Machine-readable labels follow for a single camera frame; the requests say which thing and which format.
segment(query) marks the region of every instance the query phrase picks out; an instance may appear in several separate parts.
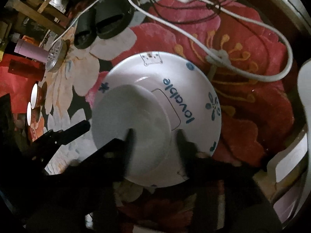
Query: black cable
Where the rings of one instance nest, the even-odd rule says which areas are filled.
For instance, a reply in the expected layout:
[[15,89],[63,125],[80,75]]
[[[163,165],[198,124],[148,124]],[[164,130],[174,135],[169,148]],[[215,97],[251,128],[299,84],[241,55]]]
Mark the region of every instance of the black cable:
[[200,21],[204,21],[204,20],[206,20],[206,19],[211,20],[211,19],[213,19],[214,17],[216,17],[216,15],[217,15],[217,14],[214,13],[213,15],[210,15],[210,16],[208,16],[208,17],[201,18],[201,19],[197,19],[197,20],[191,20],[191,21],[183,21],[183,22],[169,21],[169,20],[167,20],[166,18],[164,18],[164,17],[158,12],[158,10],[156,9],[156,6],[155,6],[155,4],[152,2],[152,0],[149,0],[149,1],[150,1],[151,5],[152,5],[153,9],[155,10],[155,12],[157,13],[157,15],[158,15],[161,19],[163,19],[163,20],[165,20],[165,21],[167,21],[167,22],[169,22],[169,23],[173,23],[173,24],[191,24],[191,23],[197,23],[197,22],[200,22]]
[[[192,7],[181,7],[181,8],[178,8],[178,7],[170,7],[170,6],[165,6],[165,5],[162,5],[160,3],[158,3],[156,0],[149,0],[153,9],[155,10],[155,12],[157,13],[157,15],[169,22],[169,23],[173,23],[173,24],[192,24],[192,23],[198,23],[200,21],[207,21],[207,20],[211,20],[213,18],[215,18],[217,15],[219,15],[220,13],[220,9],[221,9],[221,4],[224,3],[225,1],[227,0],[223,0],[222,2],[219,2],[218,0],[215,0],[215,3],[214,5],[210,5],[210,4],[205,4],[204,6],[192,6]],[[210,16],[207,16],[205,18],[201,18],[201,19],[197,19],[197,20],[190,20],[190,21],[183,21],[183,22],[178,22],[178,21],[169,21],[167,20],[166,18],[164,18],[157,10],[155,4],[157,4],[158,6],[161,6],[161,7],[164,7],[164,8],[168,8],[168,9],[174,9],[174,10],[189,10],[189,9],[198,9],[198,8],[208,8],[210,10],[212,9],[215,9],[216,8],[216,5],[218,5],[218,9],[217,9],[217,12],[216,13],[213,13],[212,15]]]

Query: red cloth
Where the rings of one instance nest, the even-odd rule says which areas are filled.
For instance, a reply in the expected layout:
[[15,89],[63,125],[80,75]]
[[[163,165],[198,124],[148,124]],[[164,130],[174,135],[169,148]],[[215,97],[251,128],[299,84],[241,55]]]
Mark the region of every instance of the red cloth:
[[36,68],[39,68],[40,63],[11,54],[4,54],[0,62],[0,96],[10,94],[12,113],[26,113],[32,87],[36,81],[8,73],[10,60],[12,59]]

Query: pink bottle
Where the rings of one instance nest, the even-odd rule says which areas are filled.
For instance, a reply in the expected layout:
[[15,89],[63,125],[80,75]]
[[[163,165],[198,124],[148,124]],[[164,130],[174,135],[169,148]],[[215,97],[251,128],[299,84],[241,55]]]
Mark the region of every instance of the pink bottle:
[[28,58],[46,63],[48,61],[49,52],[43,48],[37,47],[31,43],[28,43],[22,39],[17,41],[15,50],[16,53],[26,56]]

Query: white cable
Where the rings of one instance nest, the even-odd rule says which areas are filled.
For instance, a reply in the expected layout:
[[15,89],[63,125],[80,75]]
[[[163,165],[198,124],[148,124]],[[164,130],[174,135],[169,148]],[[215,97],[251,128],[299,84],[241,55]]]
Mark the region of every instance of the white cable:
[[[217,9],[219,8],[219,5],[215,5],[213,2],[209,1],[209,0],[199,0],[199,1],[202,1],[202,2],[205,2],[207,4],[211,4],[211,5],[214,5]],[[249,79],[255,79],[255,80],[258,80],[258,81],[263,81],[263,82],[272,82],[272,81],[277,81],[277,80],[281,80],[283,79],[290,71],[291,67],[292,67],[292,64],[293,64],[293,50],[290,46],[290,43],[288,42],[287,38],[280,32],[278,31],[277,29],[273,28],[272,26],[269,26],[268,24],[265,24],[263,22],[259,22],[259,21],[256,21],[256,20],[253,20],[253,19],[250,19],[250,18],[247,18],[247,17],[243,17],[243,16],[240,16],[240,15],[237,15],[229,10],[226,10],[225,8],[223,7],[220,7],[220,10],[226,14],[228,14],[229,16],[231,17],[234,17],[236,19],[240,19],[240,20],[243,20],[245,22],[249,22],[249,23],[253,23],[253,24],[257,24],[259,26],[262,26],[262,27],[265,27],[266,29],[269,29],[271,31],[273,31],[274,33],[276,33],[283,41],[283,43],[285,44],[286,48],[287,48],[287,55],[288,55],[288,59],[287,59],[287,64],[285,66],[285,68],[283,69],[283,71],[281,71],[279,74],[276,74],[276,75],[255,75],[257,78],[253,77],[249,77],[249,73],[248,72],[245,72],[243,70],[240,70],[234,66],[232,66],[230,64],[230,67],[227,67],[225,65],[226,68],[232,70],[233,72],[237,73],[237,74],[240,74],[246,78],[249,78]]]
[[[96,0],[94,3],[92,3],[90,6],[88,6],[84,11],[82,11],[78,17],[72,22],[72,24],[68,27],[68,29],[62,34],[60,35],[54,42],[53,44],[59,40],[64,34],[66,34],[66,32],[75,24],[75,22],[78,20],[78,18],[85,12],[87,11],[89,8],[91,8],[95,3],[97,3],[99,0]],[[203,2],[206,2],[208,4],[213,4],[212,2],[210,2],[209,0],[200,0],[200,1],[203,1]],[[133,3],[132,0],[128,0],[128,2],[135,8],[137,9],[138,11],[140,11],[141,13],[143,13],[144,15],[146,15],[147,17],[149,18],[152,18],[153,20],[155,21],[158,21],[178,32],[180,32],[181,34],[185,35],[186,37],[188,37],[189,39],[193,40],[193,42],[195,42],[199,47],[201,47],[211,58],[213,58],[215,61],[217,61],[217,65],[218,66],[224,66],[226,68],[228,68],[229,70],[232,70],[233,72],[235,72],[236,74],[239,74],[243,77],[246,77],[246,78],[249,78],[249,79],[253,79],[253,80],[258,80],[258,81],[263,81],[263,82],[272,82],[272,81],[277,81],[277,80],[281,80],[282,78],[284,78],[290,71],[290,68],[292,66],[292,63],[293,63],[293,51],[290,47],[290,44],[288,42],[288,40],[285,38],[285,36],[279,32],[277,29],[267,25],[267,24],[264,24],[262,22],[258,22],[258,21],[255,21],[255,20],[252,20],[252,19],[249,19],[249,18],[245,18],[245,17],[242,17],[242,16],[239,16],[237,14],[234,14],[224,8],[221,8],[221,11],[227,13],[228,15],[234,17],[234,18],[238,18],[238,19],[241,19],[241,20],[244,20],[246,22],[251,22],[251,23],[254,23],[254,24],[257,24],[257,25],[260,25],[260,26],[263,26],[267,29],[270,29],[272,30],[273,32],[275,32],[284,42],[284,44],[286,45],[287,47],[287,52],[288,52],[288,62],[287,62],[287,65],[285,66],[285,68],[283,69],[282,72],[280,72],[279,74],[276,74],[276,75],[259,75],[259,74],[252,74],[252,73],[249,73],[249,72],[246,72],[244,70],[241,70],[239,68],[236,68],[234,66],[231,65],[231,62],[229,60],[223,60],[221,59],[220,57],[218,57],[217,55],[215,55],[211,50],[209,50],[203,43],[201,43],[199,40],[197,40],[195,37],[193,37],[191,34],[189,34],[188,32],[182,30],[181,28],[177,27],[176,25],[173,25],[161,18],[158,18],[154,15],[151,15],[149,14],[148,12],[144,11],[143,9],[141,9],[140,7],[138,7],[135,3]]]

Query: white cup rim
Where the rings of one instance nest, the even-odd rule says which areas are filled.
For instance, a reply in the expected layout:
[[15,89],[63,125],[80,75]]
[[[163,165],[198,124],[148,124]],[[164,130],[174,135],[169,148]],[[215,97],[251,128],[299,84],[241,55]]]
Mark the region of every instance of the white cup rim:
[[31,103],[28,102],[28,105],[27,105],[27,124],[28,126],[30,126],[31,124]]
[[38,94],[38,84],[35,84],[31,91],[31,97],[30,97],[30,104],[31,108],[34,109],[37,101],[37,94]]

